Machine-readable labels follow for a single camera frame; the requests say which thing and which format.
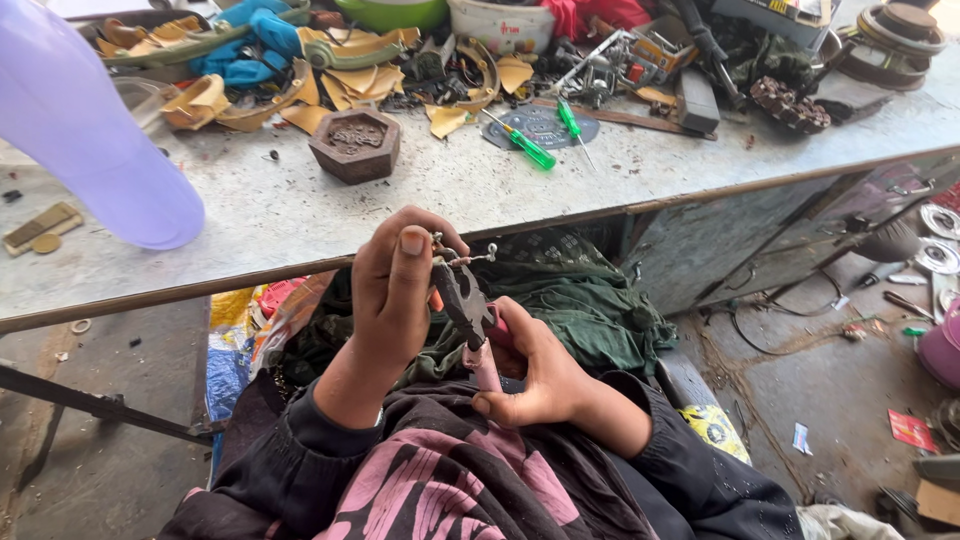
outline sleeve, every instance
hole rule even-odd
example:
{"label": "sleeve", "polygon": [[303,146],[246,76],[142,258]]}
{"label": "sleeve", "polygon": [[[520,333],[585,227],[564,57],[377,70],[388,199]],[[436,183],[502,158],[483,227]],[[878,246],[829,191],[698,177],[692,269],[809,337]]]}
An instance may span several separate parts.
{"label": "sleeve", "polygon": [[239,503],[263,515],[268,524],[282,523],[299,537],[312,538],[329,527],[350,479],[380,440],[382,427],[348,430],[333,423],[313,401],[314,384],[287,406],[270,431],[220,473],[210,493],[184,500],[164,531],[190,530],[198,519],[219,521],[222,516],[197,507],[210,501],[223,509]]}
{"label": "sleeve", "polygon": [[796,506],[779,484],[710,446],[634,376],[610,372],[600,380],[650,414],[650,443],[627,461],[686,518],[697,538],[803,540]]}

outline fingernail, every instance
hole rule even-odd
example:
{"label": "fingernail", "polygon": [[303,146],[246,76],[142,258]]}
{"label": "fingernail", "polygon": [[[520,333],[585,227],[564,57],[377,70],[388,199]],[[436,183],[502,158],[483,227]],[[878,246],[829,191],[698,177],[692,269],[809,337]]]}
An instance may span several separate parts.
{"label": "fingernail", "polygon": [[423,236],[417,233],[401,234],[400,249],[412,256],[419,255],[423,251]]}
{"label": "fingernail", "polygon": [[480,414],[490,414],[490,402],[483,398],[473,400],[473,410]]}

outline pliers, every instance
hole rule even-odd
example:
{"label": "pliers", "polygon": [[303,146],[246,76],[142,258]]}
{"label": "pliers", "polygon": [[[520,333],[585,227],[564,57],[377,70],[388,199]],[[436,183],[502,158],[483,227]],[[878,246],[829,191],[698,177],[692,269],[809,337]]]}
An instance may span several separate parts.
{"label": "pliers", "polygon": [[502,392],[490,342],[514,353],[514,339],[500,318],[496,304],[487,302],[487,297],[480,292],[465,260],[468,258],[459,257],[450,248],[436,248],[430,281],[437,287],[450,320],[467,337],[464,367],[476,374],[480,390]]}

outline screwdriver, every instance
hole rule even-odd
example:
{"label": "screwdriver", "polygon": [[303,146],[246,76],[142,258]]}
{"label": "screwdriver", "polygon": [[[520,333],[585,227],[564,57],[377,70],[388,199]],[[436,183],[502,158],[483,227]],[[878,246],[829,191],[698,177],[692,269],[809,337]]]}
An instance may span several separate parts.
{"label": "screwdriver", "polygon": [[587,145],[584,144],[584,140],[580,138],[580,126],[577,125],[577,119],[573,116],[573,110],[570,109],[570,104],[561,96],[557,96],[557,112],[560,114],[561,120],[566,124],[567,130],[570,131],[570,136],[579,140],[580,146],[584,147],[584,152],[587,154],[587,161],[590,162],[590,166],[593,167],[593,170],[597,170],[597,166],[593,164],[593,158],[590,157],[590,151],[587,150]]}
{"label": "screwdriver", "polygon": [[527,156],[533,158],[541,167],[544,169],[550,169],[555,164],[557,164],[557,159],[551,156],[546,150],[540,148],[540,146],[522,134],[520,130],[511,128],[510,126],[504,124],[500,121],[499,118],[490,114],[486,109],[481,109],[481,112],[492,118],[496,121],[497,124],[500,124],[500,127],[507,132],[507,135],[510,136],[510,140],[514,142],[515,145],[523,149],[527,153]]}

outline green cloth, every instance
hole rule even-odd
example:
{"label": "green cloth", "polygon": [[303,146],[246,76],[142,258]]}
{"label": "green cloth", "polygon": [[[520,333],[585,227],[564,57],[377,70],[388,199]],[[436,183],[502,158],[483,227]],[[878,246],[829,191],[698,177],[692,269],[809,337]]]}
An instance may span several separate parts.
{"label": "green cloth", "polygon": [[[646,295],[572,230],[515,234],[498,244],[496,262],[478,260],[470,270],[488,298],[510,296],[526,307],[593,375],[622,369],[651,376],[656,350],[677,342],[676,328]],[[352,333],[349,275],[347,269],[337,273],[310,323],[270,359],[282,366],[288,383],[305,386],[319,377]],[[465,377],[464,342],[444,313],[434,313],[427,346],[394,389]]]}
{"label": "green cloth", "polygon": [[709,16],[708,24],[729,56],[730,78],[741,90],[749,89],[765,76],[791,88],[813,79],[810,57],[786,37],[771,34],[745,18],[716,13]]}

